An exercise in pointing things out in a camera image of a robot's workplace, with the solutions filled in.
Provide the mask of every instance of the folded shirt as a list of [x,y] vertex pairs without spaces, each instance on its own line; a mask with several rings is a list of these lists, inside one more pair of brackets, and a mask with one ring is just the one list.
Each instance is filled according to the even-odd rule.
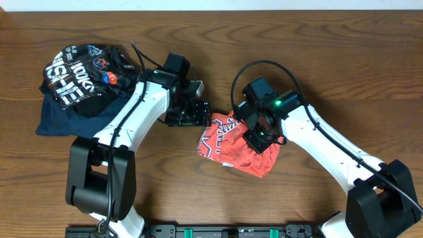
[[243,138],[248,127],[232,118],[232,115],[212,114],[211,126],[204,130],[198,142],[197,154],[262,178],[276,162],[280,145],[273,143],[262,154],[257,154]]

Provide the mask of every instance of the logo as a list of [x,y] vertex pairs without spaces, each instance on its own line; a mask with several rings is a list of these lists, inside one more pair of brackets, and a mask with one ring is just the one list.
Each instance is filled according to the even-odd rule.
[[123,65],[125,69],[134,69],[132,65]]
[[101,53],[103,53],[103,51],[97,49],[95,46],[88,46],[88,54],[90,56],[99,56]]
[[110,85],[115,85],[118,82],[118,78],[112,72],[103,73],[101,81]]
[[106,69],[109,63],[105,59],[94,59],[94,66],[97,69]]

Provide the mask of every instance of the wooden table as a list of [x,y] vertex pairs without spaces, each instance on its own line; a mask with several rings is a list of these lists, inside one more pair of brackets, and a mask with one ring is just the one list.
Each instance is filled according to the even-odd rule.
[[[95,220],[65,203],[74,137],[36,136],[44,66],[70,44],[134,41],[163,63],[185,55],[214,111],[230,110],[238,70],[274,60],[301,81],[323,118],[356,145],[411,170],[423,203],[423,12],[258,11],[10,13],[0,28],[0,237],[63,237]],[[293,89],[280,70],[249,69],[236,88],[264,75]],[[323,221],[345,210],[336,181],[289,143],[263,179],[196,155],[203,128],[156,123],[136,155],[134,206],[147,219],[184,223]],[[423,223],[403,237],[423,237]]]

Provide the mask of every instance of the cable clip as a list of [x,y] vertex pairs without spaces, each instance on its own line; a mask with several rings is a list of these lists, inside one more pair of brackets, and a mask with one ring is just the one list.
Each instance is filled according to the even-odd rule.
[[357,168],[360,168],[362,163],[364,163],[364,159],[360,159],[359,161],[357,161],[358,165]]
[[313,128],[313,130],[316,130],[317,129],[317,126],[320,127],[320,122],[317,122],[316,123],[315,127]]
[[119,127],[117,127],[117,128],[114,128],[113,129],[113,133],[116,133],[117,134],[117,137],[119,137],[120,135],[119,135],[119,131],[120,131],[120,129],[121,128],[119,128]]

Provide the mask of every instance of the black cable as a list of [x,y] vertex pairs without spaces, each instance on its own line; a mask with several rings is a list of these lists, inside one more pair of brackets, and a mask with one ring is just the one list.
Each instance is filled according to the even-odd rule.
[[[131,45],[135,49],[135,51],[137,52],[137,48],[136,48],[135,44],[131,43]],[[108,188],[108,209],[107,209],[107,217],[106,217],[106,221],[103,224],[98,225],[98,228],[97,228],[98,232],[102,235],[106,234],[107,230],[109,229],[109,223],[110,223],[110,220],[112,219],[113,208],[114,208],[114,199],[113,199],[113,195],[112,195],[112,191],[113,191],[112,168],[114,166],[114,162],[113,162],[114,143],[116,142],[116,138],[118,137],[119,131],[122,128],[122,126],[124,125],[125,121],[130,117],[130,115],[137,108],[137,106],[143,101],[144,96],[145,96],[145,92],[147,91],[147,79],[143,76],[145,66],[144,66],[144,63],[143,63],[141,56],[139,54],[137,54],[137,55],[138,55],[139,61],[141,63],[141,67],[143,69],[143,71],[138,75],[137,81],[141,77],[141,80],[144,82],[144,86],[143,86],[143,90],[142,90],[141,95],[138,97],[137,102],[131,107],[131,109],[128,111],[128,113],[126,113],[126,115],[121,119],[121,121],[119,122],[117,127],[114,129],[112,139],[110,140],[110,145],[108,146],[108,158],[107,158],[107,163],[108,163],[108,172],[107,172],[108,173],[108,187],[107,187]]]
[[163,124],[167,124],[166,122],[164,122],[162,119],[158,118],[157,119],[159,122],[163,123]]
[[270,61],[270,60],[258,60],[258,61],[254,61],[251,62],[249,64],[247,64],[246,66],[244,66],[237,74],[237,76],[235,76],[233,83],[232,83],[232,88],[231,88],[231,104],[232,104],[232,109],[233,112],[236,115],[236,109],[237,106],[235,105],[235,103],[233,102],[233,91],[235,88],[235,83],[237,82],[239,76],[243,73],[244,70],[246,70],[248,67],[258,64],[258,63],[268,63],[271,65],[275,65],[276,67],[279,67],[280,69],[284,70],[288,76],[292,79],[293,83],[295,84],[295,86],[297,87],[298,93],[299,93],[299,97],[301,99],[301,103],[304,106],[305,112],[307,113],[311,123],[313,123],[313,125],[316,127],[316,129],[318,129],[318,131],[320,131],[320,133],[322,133],[322,135],[324,135],[324,137],[326,137],[326,139],[328,139],[331,143],[333,143],[335,146],[337,146],[337,148],[339,148],[342,152],[344,152],[345,154],[347,154],[349,157],[351,157],[351,159],[353,159],[355,162],[358,163],[359,166],[364,167],[365,169],[367,169],[368,171],[370,171],[371,173],[373,173],[377,178],[379,178],[380,180],[382,180],[382,182],[384,182],[387,186],[391,187],[393,190],[397,191],[398,193],[400,193],[401,195],[403,195],[409,202],[411,202],[411,204],[421,213],[423,214],[423,208],[422,206],[417,203],[416,201],[414,201],[407,193],[405,193],[404,191],[402,191],[399,187],[397,187],[395,184],[393,184],[388,178],[386,178],[385,176],[379,174],[373,167],[371,167],[370,165],[368,165],[366,162],[364,162],[364,160],[362,158],[357,157],[356,154],[352,153],[349,149],[345,148],[343,145],[341,145],[340,143],[338,143],[332,136],[330,136],[326,131],[323,130],[323,128],[321,127],[321,125],[316,122],[316,120],[313,118],[313,116],[310,113],[309,110],[309,103],[305,100],[305,96],[304,96],[304,92],[301,89],[301,86],[299,85],[297,79],[293,76],[293,74],[284,66]]
[[277,143],[278,145],[283,145],[282,143],[280,143],[277,139],[271,139],[271,140],[267,140],[267,139],[262,139],[260,138],[260,136],[257,134],[256,130],[253,130],[254,134],[256,134],[257,139],[262,142],[262,143]]
[[137,54],[141,55],[142,57],[144,57],[146,60],[150,61],[150,63],[152,63],[153,65],[156,65],[159,68],[163,68],[162,65],[159,65],[158,63],[156,63],[154,60],[150,59],[149,57],[147,57],[145,54],[143,54],[141,52],[141,50],[136,50]]

